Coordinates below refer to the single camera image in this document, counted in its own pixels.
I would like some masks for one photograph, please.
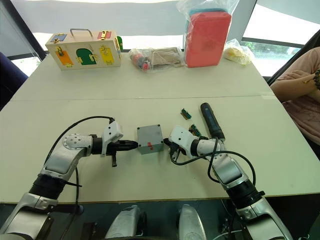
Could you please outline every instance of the clear plastic bag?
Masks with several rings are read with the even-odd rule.
[[[247,65],[253,61],[255,55],[250,48],[241,46],[237,39],[232,39],[226,43],[223,57],[241,65]]]
[[[187,20],[190,20],[192,14],[212,10],[215,12],[220,10],[232,15],[238,2],[239,0],[180,0],[176,3],[176,7]]]
[[[182,51],[179,47],[148,48],[129,51],[132,63],[143,72],[158,72],[172,67],[185,65]]]
[[[180,0],[176,4],[187,20],[184,52],[189,68],[218,65],[238,2]]]

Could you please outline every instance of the orange panel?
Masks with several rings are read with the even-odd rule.
[[[62,56],[59,54],[58,51],[55,52],[58,58],[60,59],[60,62],[62,65],[65,65],[66,67],[72,67],[73,62],[71,61],[67,51],[62,51]]]

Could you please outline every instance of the window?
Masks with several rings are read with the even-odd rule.
[[[320,29],[319,8],[313,0],[257,0],[241,44],[262,76],[272,76]]]
[[[25,75],[30,75],[36,70],[38,65],[41,63],[40,59],[36,56],[27,57],[22,59],[11,60]]]
[[[304,45],[319,29],[320,24],[256,4],[243,37]]]
[[[290,46],[280,46],[259,42],[242,41],[242,46],[247,46],[253,52],[255,58],[253,64],[262,76],[272,76],[290,58],[292,58],[300,48]]]

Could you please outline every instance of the black cable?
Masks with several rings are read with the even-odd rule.
[[[256,171],[255,171],[255,169],[254,169],[254,166],[251,164],[251,162],[250,162],[245,156],[243,156],[243,155],[241,155],[240,153],[237,153],[237,152],[235,152],[235,151],[226,151],[226,150],[215,151],[215,149],[213,149],[212,152],[206,153],[206,154],[204,154],[204,155],[195,157],[195,158],[193,158],[193,159],[190,159],[190,160],[184,161],[184,162],[177,162],[177,159],[178,159],[178,156],[179,156],[179,155],[178,155],[177,158],[174,160],[174,159],[173,159],[173,156],[170,154],[170,159],[171,159],[171,162],[173,162],[175,165],[182,166],[182,165],[186,165],[186,164],[192,163],[192,162],[194,162],[194,161],[196,161],[196,160],[198,160],[198,159],[202,159],[202,158],[204,158],[204,157],[211,156],[210,163],[209,163],[209,167],[208,167],[208,177],[209,177],[212,181],[214,181],[215,183],[220,183],[218,180],[214,179],[213,177],[211,177],[211,175],[209,175],[209,174],[210,174],[210,168],[212,167],[213,159],[214,159],[215,154],[233,154],[233,155],[236,155],[236,156],[242,158],[243,160],[245,160],[245,161],[248,163],[248,165],[249,165],[249,167],[250,167],[250,169],[251,169],[251,171],[252,171],[252,184],[253,184],[254,186],[256,185]]]
[[[113,117],[109,117],[109,116],[90,116],[90,117],[86,117],[83,118],[77,122],[75,122],[74,124],[72,124],[71,126],[69,126],[66,130],[63,131],[63,133],[60,134],[60,136],[55,140],[54,144],[52,145],[48,155],[45,158],[44,163],[46,163],[48,161],[48,159],[50,158],[53,150],[55,149],[56,145],[58,144],[58,142],[60,141],[60,139],[66,134],[66,132],[68,132],[70,129],[72,129],[73,127],[75,127],[76,125],[78,125],[79,123],[82,123],[86,120],[89,119],[109,119],[109,124],[111,124],[115,119]]]
[[[76,194],[75,194],[75,204],[74,204],[74,210],[73,210],[73,214],[71,216],[71,219],[68,223],[68,225],[66,226],[66,228],[64,229],[63,234],[60,237],[60,240],[63,240],[67,234],[67,232],[70,229],[70,226],[72,225],[73,221],[75,220],[78,208],[79,208],[79,173],[78,173],[78,168],[75,167],[75,178],[76,178]]]
[[[231,218],[231,222],[230,222],[229,229],[228,229],[228,239],[234,239],[234,238],[232,238],[231,232],[234,228],[235,217],[236,217],[236,211],[234,211],[233,216]]]
[[[212,168],[212,164],[214,162],[214,158],[215,158],[215,154],[216,154],[216,150],[217,150],[217,146],[218,146],[218,138],[215,137],[215,142],[214,142],[214,147],[213,147],[213,150],[212,150],[212,154],[211,154],[211,158],[210,158],[210,163],[209,163],[209,167],[208,167],[208,177],[214,181],[215,183],[219,184],[220,182],[216,179],[214,179],[212,176],[211,176],[211,168]]]
[[[221,203],[222,203],[222,206],[223,206],[225,212],[226,212],[230,217],[232,217],[231,213],[228,211],[228,209],[227,209],[227,207],[226,207],[226,205],[225,205],[225,203],[224,203],[224,200],[223,200],[223,199],[220,199],[220,201],[221,201]]]

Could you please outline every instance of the floor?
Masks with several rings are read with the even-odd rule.
[[[79,240],[84,223],[95,222],[96,233],[93,239],[102,239],[109,226],[118,213],[131,205],[138,205],[147,213],[147,235],[162,236],[168,239],[177,239],[176,219],[179,209],[183,204],[193,206],[201,220],[208,240],[212,240],[221,233],[221,224],[228,217],[220,200],[197,200],[197,201],[160,201],[160,202],[136,202],[136,203],[94,203],[84,204],[84,212],[75,218],[65,240]],[[12,211],[14,205],[0,204],[0,226]],[[70,220],[68,213],[52,213],[54,223],[48,240],[60,239],[62,232]],[[234,229],[239,229],[237,222]],[[235,233],[237,240],[242,240],[240,233]],[[320,240],[320,216],[314,222],[309,240]]]

